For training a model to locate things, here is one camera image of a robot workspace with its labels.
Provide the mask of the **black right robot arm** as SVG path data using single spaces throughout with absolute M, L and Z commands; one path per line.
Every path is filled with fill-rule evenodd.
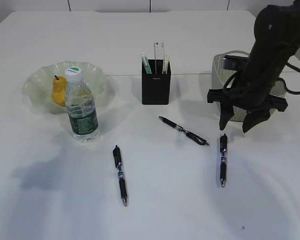
M 284 112 L 285 98 L 270 94 L 284 67 L 300 69 L 288 61 L 300 48 L 300 0 L 290 6 L 268 5 L 255 20 L 255 43 L 248 57 L 225 55 L 222 67 L 234 73 L 220 89 L 211 89 L 207 102 L 220 104 L 219 128 L 235 115 L 234 107 L 246 111 L 243 132 L 267 121 L 271 110 Z

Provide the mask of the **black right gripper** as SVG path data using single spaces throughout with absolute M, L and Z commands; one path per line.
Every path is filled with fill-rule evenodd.
M 288 106 L 287 100 L 270 94 L 277 81 L 277 79 L 258 81 L 245 86 L 237 79 L 230 79 L 224 83 L 222 88 L 210 89 L 207 94 L 207 102 L 220 103 L 220 130 L 224 130 L 228 121 L 235 115 L 233 107 L 247 111 L 242 125 L 244 133 L 267 121 L 271 116 L 270 109 L 285 111 Z

